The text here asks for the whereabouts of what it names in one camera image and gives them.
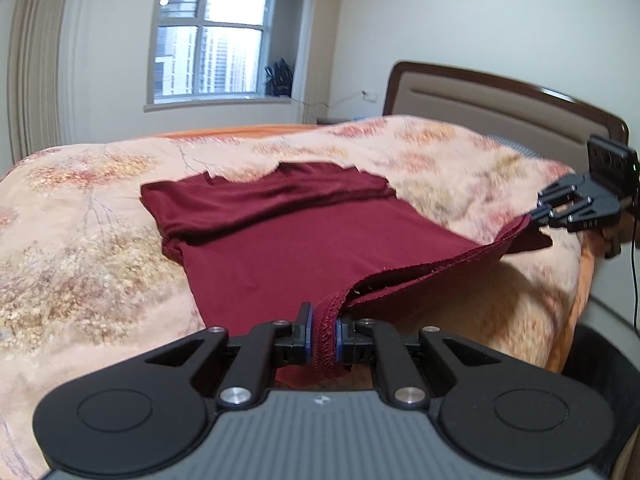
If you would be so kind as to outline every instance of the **wall outlet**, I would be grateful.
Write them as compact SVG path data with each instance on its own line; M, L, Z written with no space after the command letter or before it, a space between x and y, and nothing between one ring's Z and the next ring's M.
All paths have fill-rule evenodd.
M373 90L363 90L362 91L362 100L367 103L377 103L378 102L378 94Z

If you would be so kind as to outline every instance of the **gray gripper base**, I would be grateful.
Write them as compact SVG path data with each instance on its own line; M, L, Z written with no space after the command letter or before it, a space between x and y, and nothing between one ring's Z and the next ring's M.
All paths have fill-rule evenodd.
M47 480L78 480L54 471ZM225 413L202 445L145 480L504 480L453 451L427 416L373 390L273 390L256 408ZM591 469L558 477L597 480Z

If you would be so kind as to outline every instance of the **bed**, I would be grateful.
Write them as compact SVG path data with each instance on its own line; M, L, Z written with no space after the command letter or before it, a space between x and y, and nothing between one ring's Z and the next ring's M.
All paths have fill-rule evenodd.
M46 471L31 414L47 391L203 327L182 268L161 254L141 184L203 171L243 182L283 160L328 160L382 174L427 218L487 243L533 208L538 189L586 168L592 133L628 140L622 120L556 92L400 62L380 118L174 132L31 155L0 181L0 478ZM490 276L434 291L400 330L438 325L560 370L594 259L578 235L549 234L548 250L506 256ZM368 381L353 367L314 387Z

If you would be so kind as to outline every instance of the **window sill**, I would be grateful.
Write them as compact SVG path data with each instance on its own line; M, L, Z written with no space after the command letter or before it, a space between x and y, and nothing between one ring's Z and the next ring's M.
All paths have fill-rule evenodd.
M172 110L174 108L190 108L194 106L220 106L220 105L264 105L264 104L291 104L289 97L219 97L215 99L195 99L184 101L168 101L144 105L144 112L157 112L160 110Z

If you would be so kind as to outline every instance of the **window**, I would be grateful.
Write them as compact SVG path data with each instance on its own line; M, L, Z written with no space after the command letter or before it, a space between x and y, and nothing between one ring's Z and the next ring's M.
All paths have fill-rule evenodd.
M264 95L271 0L160 0L153 102Z

